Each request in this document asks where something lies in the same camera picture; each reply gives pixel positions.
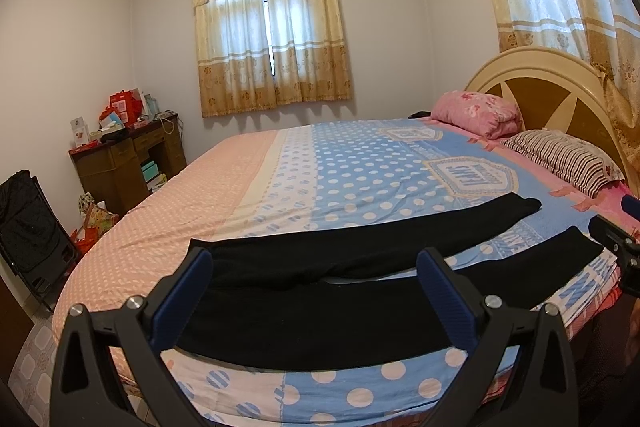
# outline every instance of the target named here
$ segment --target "metal screw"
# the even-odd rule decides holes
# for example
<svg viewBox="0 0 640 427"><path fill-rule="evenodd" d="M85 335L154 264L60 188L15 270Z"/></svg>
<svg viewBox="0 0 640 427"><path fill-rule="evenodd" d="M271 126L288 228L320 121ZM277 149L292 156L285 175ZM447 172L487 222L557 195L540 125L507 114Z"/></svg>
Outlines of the metal screw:
<svg viewBox="0 0 640 427"><path fill-rule="evenodd" d="M145 298L142 295L133 295L127 299L127 308L130 310L137 310L145 303Z"/></svg>
<svg viewBox="0 0 640 427"><path fill-rule="evenodd" d="M72 317L78 317L78 315L82 315L82 304L74 304L69 308L69 315Z"/></svg>
<svg viewBox="0 0 640 427"><path fill-rule="evenodd" d="M487 305L488 308L492 310L497 310L502 306L502 299L500 299L497 295L487 295L484 298L484 304Z"/></svg>
<svg viewBox="0 0 640 427"><path fill-rule="evenodd" d="M560 310L558 309L558 306L549 302L545 304L545 313L552 317L556 317L556 315L560 313Z"/></svg>

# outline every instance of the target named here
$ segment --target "red box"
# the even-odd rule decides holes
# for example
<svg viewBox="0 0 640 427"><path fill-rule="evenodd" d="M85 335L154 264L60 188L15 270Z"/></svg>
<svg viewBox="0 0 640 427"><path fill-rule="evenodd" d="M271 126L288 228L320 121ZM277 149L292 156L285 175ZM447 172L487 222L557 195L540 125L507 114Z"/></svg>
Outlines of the red box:
<svg viewBox="0 0 640 427"><path fill-rule="evenodd" d="M131 126L142 114L142 102L137 100L132 91L121 91L109 97L109 104L120 114L122 123Z"/></svg>

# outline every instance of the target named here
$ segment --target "bedspread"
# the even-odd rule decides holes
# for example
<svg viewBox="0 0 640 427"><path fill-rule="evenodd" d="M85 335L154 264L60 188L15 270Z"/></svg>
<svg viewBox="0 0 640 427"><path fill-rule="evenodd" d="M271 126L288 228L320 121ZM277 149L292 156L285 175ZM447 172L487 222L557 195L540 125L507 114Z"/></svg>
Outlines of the bedspread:
<svg viewBox="0 0 640 427"><path fill-rule="evenodd" d="M542 211L448 258L454 269L513 255L571 225L586 233L594 211L629 231L636 223L619 210L622 189L603 190L591 200L496 142L429 119L321 123L236 136L201 156L101 238L64 288L54 334L59 338L75 302L96 311L146 295L181 263L191 237L216 241L357 227L465 208L511 191L539 199ZM614 256L604 251L551 298L571 335L593 316L618 275ZM318 335L340 331L318 325ZM121 377L134 384L122 353L113 352ZM515 353L511 348L505 354L502 371ZM410 425L442 396L465 357L450 348L376 367L283 373L176 349L162 354L202 415L241 427ZM498 379L494 393L503 384Z"/></svg>

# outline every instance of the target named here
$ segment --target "pink pillow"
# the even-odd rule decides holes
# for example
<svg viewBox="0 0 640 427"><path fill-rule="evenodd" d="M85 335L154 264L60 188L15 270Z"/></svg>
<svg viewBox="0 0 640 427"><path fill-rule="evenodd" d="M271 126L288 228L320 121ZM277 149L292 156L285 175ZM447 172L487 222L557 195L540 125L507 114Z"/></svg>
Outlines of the pink pillow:
<svg viewBox="0 0 640 427"><path fill-rule="evenodd" d="M446 92L436 102L431 118L489 140L511 136L522 129L522 115L515 103L480 92Z"/></svg>

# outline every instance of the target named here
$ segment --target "striped pillow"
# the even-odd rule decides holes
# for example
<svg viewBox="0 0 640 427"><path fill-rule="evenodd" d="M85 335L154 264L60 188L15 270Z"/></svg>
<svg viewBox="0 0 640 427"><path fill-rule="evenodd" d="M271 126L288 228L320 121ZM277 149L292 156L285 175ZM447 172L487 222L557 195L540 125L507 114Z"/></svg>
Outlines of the striped pillow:
<svg viewBox="0 0 640 427"><path fill-rule="evenodd" d="M502 145L571 183L590 198L595 198L607 183L625 179L606 152L561 131L525 131Z"/></svg>

